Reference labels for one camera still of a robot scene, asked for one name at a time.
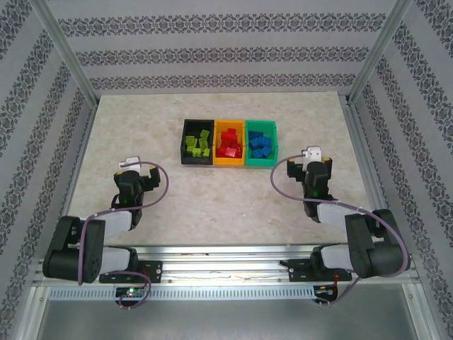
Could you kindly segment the green plastic bin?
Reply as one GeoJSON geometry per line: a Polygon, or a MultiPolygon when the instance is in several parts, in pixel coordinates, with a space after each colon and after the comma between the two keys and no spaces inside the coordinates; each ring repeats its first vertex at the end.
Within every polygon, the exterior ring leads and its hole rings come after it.
{"type": "Polygon", "coordinates": [[[279,153],[279,144],[277,138],[277,125],[273,120],[247,120],[246,121],[246,154],[245,154],[245,164],[246,166],[254,167],[273,167],[277,163],[277,157],[279,153]],[[251,157],[251,152],[254,149],[251,149],[248,146],[250,139],[248,138],[249,131],[259,132],[260,136],[257,137],[260,140],[261,144],[261,133],[266,132],[272,135],[273,147],[271,148],[272,153],[269,157],[264,157],[262,159],[253,159],[251,157]]]}

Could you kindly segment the black plastic bin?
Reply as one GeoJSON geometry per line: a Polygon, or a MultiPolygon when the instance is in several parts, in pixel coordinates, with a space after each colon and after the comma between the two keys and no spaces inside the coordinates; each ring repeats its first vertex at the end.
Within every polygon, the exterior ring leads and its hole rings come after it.
{"type": "Polygon", "coordinates": [[[213,140],[214,140],[214,120],[197,120],[197,119],[185,119],[183,125],[183,132],[180,143],[180,160],[181,164],[184,165],[212,165],[213,164],[213,140]],[[195,136],[197,138],[197,145],[199,144],[201,130],[209,130],[210,135],[207,138],[209,143],[209,149],[211,149],[210,157],[192,157],[187,153],[188,146],[185,144],[185,137],[188,135],[195,136]]]}

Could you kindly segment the yellow plastic bin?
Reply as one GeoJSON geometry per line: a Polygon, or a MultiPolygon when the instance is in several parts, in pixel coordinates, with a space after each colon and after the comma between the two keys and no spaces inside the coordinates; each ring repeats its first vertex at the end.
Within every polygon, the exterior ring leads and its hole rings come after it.
{"type": "Polygon", "coordinates": [[[213,164],[217,166],[243,166],[245,164],[246,154],[246,124],[244,120],[216,120],[214,123],[214,140],[213,140],[213,164]],[[216,157],[216,149],[218,149],[223,141],[221,140],[221,133],[227,132],[227,130],[235,129],[236,134],[241,138],[243,146],[242,158],[231,158],[231,157],[216,157]]]}

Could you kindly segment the left small circuit board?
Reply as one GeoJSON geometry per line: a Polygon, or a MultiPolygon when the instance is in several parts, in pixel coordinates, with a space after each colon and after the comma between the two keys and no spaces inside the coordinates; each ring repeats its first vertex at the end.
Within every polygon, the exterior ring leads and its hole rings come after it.
{"type": "Polygon", "coordinates": [[[144,288],[116,288],[115,297],[119,298],[132,298],[132,299],[139,299],[144,297],[146,290],[144,288]]]}

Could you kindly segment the small circuit board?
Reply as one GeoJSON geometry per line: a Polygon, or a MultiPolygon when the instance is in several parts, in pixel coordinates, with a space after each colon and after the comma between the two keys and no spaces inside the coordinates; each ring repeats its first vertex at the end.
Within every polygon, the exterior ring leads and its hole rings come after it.
{"type": "Polygon", "coordinates": [[[334,285],[315,285],[315,296],[325,300],[335,300],[338,296],[338,289],[334,285]]]}
{"type": "Polygon", "coordinates": [[[146,290],[144,288],[116,288],[115,297],[119,298],[132,298],[132,299],[139,299],[144,297],[146,290]]]}

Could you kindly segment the right small circuit board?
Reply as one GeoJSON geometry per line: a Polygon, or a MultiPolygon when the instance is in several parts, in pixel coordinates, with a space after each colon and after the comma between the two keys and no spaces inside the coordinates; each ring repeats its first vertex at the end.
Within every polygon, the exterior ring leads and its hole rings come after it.
{"type": "Polygon", "coordinates": [[[315,285],[315,296],[325,300],[335,300],[338,296],[338,289],[334,285],[315,285]]]}

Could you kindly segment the grey metal panel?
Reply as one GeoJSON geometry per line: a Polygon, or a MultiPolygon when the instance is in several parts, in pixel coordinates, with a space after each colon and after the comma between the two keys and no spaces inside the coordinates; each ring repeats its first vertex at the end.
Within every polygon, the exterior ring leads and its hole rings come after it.
{"type": "Polygon", "coordinates": [[[38,340],[418,340],[403,305],[304,300],[47,305],[38,340]]]}

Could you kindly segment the aluminium side rail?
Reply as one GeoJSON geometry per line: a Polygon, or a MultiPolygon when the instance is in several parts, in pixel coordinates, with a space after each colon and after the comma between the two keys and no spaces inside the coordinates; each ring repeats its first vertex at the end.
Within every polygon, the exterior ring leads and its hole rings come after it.
{"type": "Polygon", "coordinates": [[[46,249],[52,239],[57,222],[70,211],[97,110],[98,105],[82,111],[82,115],[79,116],[75,131],[70,139],[71,144],[64,159],[62,172],[58,177],[57,188],[59,191],[54,194],[54,198],[57,198],[57,200],[52,201],[52,207],[56,208],[56,215],[49,218],[48,225],[50,228],[47,230],[45,238],[47,242],[45,245],[46,249]]]}
{"type": "Polygon", "coordinates": [[[359,166],[362,182],[365,186],[365,192],[371,209],[388,208],[382,184],[379,181],[379,172],[374,164],[372,153],[367,144],[367,138],[363,132],[360,119],[354,106],[347,103],[346,96],[339,96],[340,104],[343,110],[344,119],[348,128],[352,147],[359,166]]]}

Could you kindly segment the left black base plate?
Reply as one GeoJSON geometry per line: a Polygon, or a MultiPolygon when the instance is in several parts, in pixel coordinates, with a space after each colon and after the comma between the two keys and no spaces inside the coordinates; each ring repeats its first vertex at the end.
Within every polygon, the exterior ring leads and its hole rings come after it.
{"type": "MultiPolygon", "coordinates": [[[[151,283],[160,283],[163,272],[163,264],[161,261],[138,261],[134,266],[127,268],[126,271],[141,273],[149,277],[151,283]]],[[[102,274],[99,276],[100,283],[112,284],[128,284],[128,285],[144,285],[145,279],[137,275],[129,274],[102,274]]]]}

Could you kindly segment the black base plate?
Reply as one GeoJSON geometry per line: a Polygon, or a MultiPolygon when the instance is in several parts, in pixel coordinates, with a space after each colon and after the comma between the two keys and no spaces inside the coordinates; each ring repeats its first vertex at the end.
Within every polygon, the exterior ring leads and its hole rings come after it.
{"type": "Polygon", "coordinates": [[[289,259],[286,262],[290,282],[351,281],[352,274],[344,269],[315,268],[310,259],[289,259]]]}
{"type": "MultiPolygon", "coordinates": [[[[163,264],[161,261],[138,261],[134,266],[127,268],[126,271],[141,273],[149,277],[151,283],[160,283],[163,272],[163,264]]],[[[145,279],[137,275],[129,274],[102,274],[99,276],[100,283],[112,284],[128,284],[128,285],[144,285],[145,279]]]]}

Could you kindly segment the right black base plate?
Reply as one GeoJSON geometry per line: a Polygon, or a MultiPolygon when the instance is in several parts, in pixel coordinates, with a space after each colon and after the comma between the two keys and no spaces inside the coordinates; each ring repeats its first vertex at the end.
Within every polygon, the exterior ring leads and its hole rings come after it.
{"type": "Polygon", "coordinates": [[[310,259],[289,259],[286,262],[290,282],[351,281],[352,274],[344,269],[315,268],[310,259]]]}

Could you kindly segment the aluminium mounting rail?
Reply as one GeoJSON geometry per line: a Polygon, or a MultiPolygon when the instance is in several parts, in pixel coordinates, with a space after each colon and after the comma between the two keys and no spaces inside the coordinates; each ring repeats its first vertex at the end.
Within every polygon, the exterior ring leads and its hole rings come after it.
{"type": "Polygon", "coordinates": [[[289,285],[289,272],[280,265],[305,259],[313,244],[246,246],[136,246],[142,260],[161,261],[161,285],[258,286],[289,285]]]}

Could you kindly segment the aluminium frame post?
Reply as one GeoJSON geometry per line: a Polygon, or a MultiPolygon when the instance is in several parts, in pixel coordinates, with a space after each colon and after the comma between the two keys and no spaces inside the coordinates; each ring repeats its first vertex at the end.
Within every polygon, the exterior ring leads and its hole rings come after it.
{"type": "Polygon", "coordinates": [[[387,16],[382,29],[374,41],[372,48],[370,49],[367,57],[365,58],[364,64],[358,72],[356,79],[354,80],[352,87],[346,96],[346,101],[349,106],[355,104],[358,97],[362,93],[368,79],[371,76],[374,68],[378,61],[382,57],[387,45],[389,44],[392,36],[396,32],[396,29],[403,20],[408,7],[413,3],[413,0],[395,0],[394,6],[392,7],[389,15],[387,16]]]}
{"type": "Polygon", "coordinates": [[[41,24],[47,31],[59,55],[67,65],[69,71],[73,75],[76,83],[82,91],[82,94],[88,100],[90,107],[96,108],[99,104],[99,97],[86,75],[79,59],[73,51],[66,35],[64,34],[57,18],[53,14],[47,0],[28,0],[34,12],[40,19],[41,24]]]}

